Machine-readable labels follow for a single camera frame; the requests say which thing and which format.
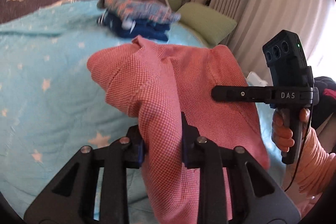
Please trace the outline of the right forearm pink sleeve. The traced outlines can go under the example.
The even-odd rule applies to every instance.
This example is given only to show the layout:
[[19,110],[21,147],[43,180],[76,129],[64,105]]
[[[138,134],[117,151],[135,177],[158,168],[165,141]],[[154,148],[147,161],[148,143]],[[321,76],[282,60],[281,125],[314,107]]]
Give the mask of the right forearm pink sleeve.
[[327,153],[310,128],[303,148],[294,182],[299,192],[308,197],[322,193],[335,173],[335,153]]

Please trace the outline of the right hand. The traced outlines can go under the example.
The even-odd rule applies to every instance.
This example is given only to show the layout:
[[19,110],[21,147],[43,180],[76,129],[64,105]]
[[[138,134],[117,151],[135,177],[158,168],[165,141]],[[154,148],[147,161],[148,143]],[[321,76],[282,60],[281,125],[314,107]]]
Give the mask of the right hand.
[[[305,135],[307,123],[309,121],[310,110],[300,111],[300,121],[302,122],[302,135]],[[293,132],[284,125],[285,113],[282,110],[275,110],[272,120],[272,141],[281,152],[288,152],[294,146]]]

